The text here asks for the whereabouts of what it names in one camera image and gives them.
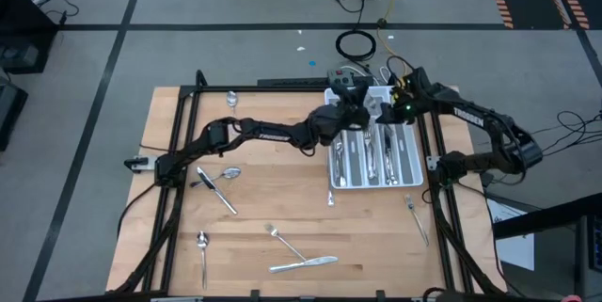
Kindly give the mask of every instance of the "white paper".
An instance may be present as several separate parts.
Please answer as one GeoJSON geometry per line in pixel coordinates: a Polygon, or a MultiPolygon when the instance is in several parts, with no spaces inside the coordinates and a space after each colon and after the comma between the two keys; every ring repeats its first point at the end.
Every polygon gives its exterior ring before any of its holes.
{"type": "MultiPolygon", "coordinates": [[[[494,223],[525,214],[523,211],[497,203],[492,199],[487,199],[487,204],[491,209],[494,223]]],[[[496,246],[498,247],[498,256],[501,261],[531,271],[535,270],[535,242],[533,234],[498,240],[496,241],[496,246]]]]}

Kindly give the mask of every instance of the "metal utensil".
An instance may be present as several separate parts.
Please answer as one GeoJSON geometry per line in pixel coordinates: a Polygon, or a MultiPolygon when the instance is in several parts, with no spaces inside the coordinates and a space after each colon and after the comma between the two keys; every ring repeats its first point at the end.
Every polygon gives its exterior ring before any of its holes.
{"type": "Polygon", "coordinates": [[[409,211],[412,212],[412,215],[416,220],[416,224],[418,225],[418,229],[420,230],[420,234],[422,235],[424,243],[426,244],[426,246],[429,246],[429,237],[426,235],[426,231],[424,231],[422,223],[420,223],[418,214],[416,214],[416,211],[414,210],[414,201],[412,200],[412,197],[409,194],[405,196],[405,203],[407,204],[407,209],[409,209],[409,211]]]}
{"type": "Polygon", "coordinates": [[[335,205],[335,194],[332,192],[332,187],[328,186],[328,207],[334,207],[335,205]]]}
{"type": "MultiPolygon", "coordinates": [[[[242,170],[238,167],[227,167],[226,169],[224,169],[224,171],[222,171],[221,174],[219,174],[219,176],[215,176],[213,178],[211,178],[211,181],[215,181],[219,178],[224,178],[224,179],[235,179],[237,178],[240,174],[241,174],[242,170]]],[[[205,185],[205,182],[203,181],[196,181],[193,183],[190,183],[190,187],[191,188],[196,188],[198,186],[202,186],[205,185]]]]}
{"type": "Polygon", "coordinates": [[[368,166],[368,179],[372,180],[376,177],[376,160],[374,160],[372,126],[370,124],[364,131],[364,146],[366,147],[366,164],[368,166]]]}
{"type": "Polygon", "coordinates": [[[229,91],[226,95],[226,103],[232,108],[232,115],[236,117],[236,104],[238,104],[238,95],[235,92],[229,91]]]}
{"type": "Polygon", "coordinates": [[[207,290],[207,262],[205,260],[205,249],[209,245],[209,235],[204,231],[197,234],[197,246],[200,248],[200,265],[203,272],[203,290],[207,290]]]}
{"type": "Polygon", "coordinates": [[[387,184],[398,184],[397,178],[395,177],[395,172],[393,171],[393,147],[391,143],[391,137],[393,136],[393,132],[388,127],[388,125],[385,124],[383,128],[383,133],[385,134],[385,175],[387,175],[387,184]]]}
{"type": "Polygon", "coordinates": [[[344,150],[342,147],[341,140],[337,141],[337,144],[335,145],[335,151],[337,152],[337,157],[336,157],[337,164],[335,166],[337,167],[337,170],[338,170],[339,186],[347,186],[347,179],[345,178],[345,166],[343,164],[344,150]]]}
{"type": "Polygon", "coordinates": [[[304,258],[303,255],[301,255],[301,253],[297,251],[297,249],[295,249],[288,242],[286,242],[282,238],[282,236],[280,236],[280,234],[278,233],[278,230],[276,229],[276,227],[272,226],[269,223],[264,224],[263,227],[267,230],[267,232],[270,233],[270,235],[272,235],[272,236],[276,237],[278,240],[282,241],[282,243],[284,245],[286,245],[294,253],[294,255],[296,255],[299,259],[303,260],[303,262],[305,262],[305,261],[308,260],[308,259],[304,258]]]}
{"type": "Polygon", "coordinates": [[[200,179],[207,185],[207,187],[211,191],[213,191],[222,200],[222,202],[224,202],[224,204],[226,204],[228,209],[230,209],[230,211],[234,215],[237,215],[238,212],[236,211],[236,209],[234,209],[234,206],[232,206],[232,204],[228,201],[228,199],[226,199],[226,197],[221,192],[221,190],[219,190],[215,186],[214,182],[209,178],[209,176],[207,176],[207,174],[205,174],[205,172],[203,171],[203,169],[201,167],[197,167],[197,174],[199,175],[200,179]]]}
{"type": "Polygon", "coordinates": [[[285,264],[285,265],[276,265],[276,266],[270,267],[270,273],[275,274],[275,273],[283,272],[283,271],[286,271],[286,270],[291,270],[291,269],[296,269],[296,268],[302,268],[302,267],[306,267],[306,266],[314,266],[314,265],[322,265],[322,264],[327,264],[327,263],[333,263],[333,262],[336,262],[338,260],[339,259],[336,258],[336,257],[334,257],[334,256],[323,256],[323,257],[320,257],[320,258],[303,261],[301,263],[291,263],[291,264],[285,264]]]}

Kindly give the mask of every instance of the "white label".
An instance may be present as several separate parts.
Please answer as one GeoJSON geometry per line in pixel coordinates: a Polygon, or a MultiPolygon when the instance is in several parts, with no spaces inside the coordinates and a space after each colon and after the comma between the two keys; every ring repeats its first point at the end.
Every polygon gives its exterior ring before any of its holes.
{"type": "Polygon", "coordinates": [[[276,135],[269,135],[269,134],[260,134],[260,138],[262,139],[271,139],[274,141],[288,141],[291,139],[290,136],[276,136],[276,135]]]}
{"type": "Polygon", "coordinates": [[[483,127],[483,119],[477,118],[476,116],[465,112],[464,110],[460,110],[458,108],[453,109],[453,114],[458,118],[462,118],[467,120],[468,122],[472,122],[480,127],[483,127]]]}

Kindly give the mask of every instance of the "butter knife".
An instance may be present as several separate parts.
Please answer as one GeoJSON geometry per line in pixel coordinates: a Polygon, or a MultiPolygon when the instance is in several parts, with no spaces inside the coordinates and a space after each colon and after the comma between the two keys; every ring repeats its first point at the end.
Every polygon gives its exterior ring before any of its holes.
{"type": "Polygon", "coordinates": [[[291,263],[291,264],[273,266],[273,267],[270,267],[270,273],[275,274],[275,273],[280,273],[280,272],[287,271],[287,270],[293,270],[296,268],[303,268],[306,266],[328,264],[328,263],[336,262],[338,260],[339,259],[334,256],[323,256],[320,258],[311,259],[311,260],[307,260],[307,261],[300,262],[300,263],[291,263]]]}
{"type": "Polygon", "coordinates": [[[203,169],[201,167],[197,167],[197,174],[200,177],[200,180],[203,181],[205,183],[205,185],[207,185],[207,187],[211,191],[213,191],[222,200],[222,202],[224,202],[224,204],[226,204],[228,209],[230,209],[230,211],[234,215],[237,215],[238,212],[236,211],[236,209],[234,209],[234,206],[232,206],[232,204],[228,201],[228,199],[226,199],[226,197],[224,196],[224,193],[222,193],[221,190],[219,190],[215,186],[214,182],[211,180],[211,178],[209,178],[209,176],[203,171],[203,169]]]}

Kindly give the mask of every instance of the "knife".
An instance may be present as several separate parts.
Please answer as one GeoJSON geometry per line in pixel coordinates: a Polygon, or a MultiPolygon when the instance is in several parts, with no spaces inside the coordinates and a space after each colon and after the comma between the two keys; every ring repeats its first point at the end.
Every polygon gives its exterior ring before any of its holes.
{"type": "Polygon", "coordinates": [[[273,266],[273,267],[270,267],[270,273],[275,274],[275,273],[292,270],[292,269],[296,269],[296,268],[302,268],[302,267],[306,267],[306,266],[314,266],[314,265],[333,263],[338,260],[339,259],[334,256],[323,256],[321,258],[311,259],[311,260],[307,260],[305,262],[273,266]]]}
{"type": "Polygon", "coordinates": [[[234,215],[237,215],[238,212],[236,211],[236,209],[234,208],[234,206],[228,201],[228,199],[226,199],[226,197],[224,196],[224,193],[222,193],[222,191],[219,190],[215,186],[215,183],[213,181],[211,181],[211,179],[209,178],[209,176],[203,171],[203,169],[201,167],[197,167],[197,174],[200,177],[200,180],[203,181],[203,183],[205,183],[205,185],[207,185],[207,187],[209,188],[209,190],[213,191],[222,200],[222,202],[224,202],[224,204],[226,204],[226,206],[228,207],[228,209],[230,209],[230,211],[234,215]]]}
{"type": "Polygon", "coordinates": [[[387,184],[397,184],[395,173],[393,172],[393,147],[391,144],[391,136],[393,135],[388,125],[383,128],[385,134],[385,169],[387,170],[387,184]]]}

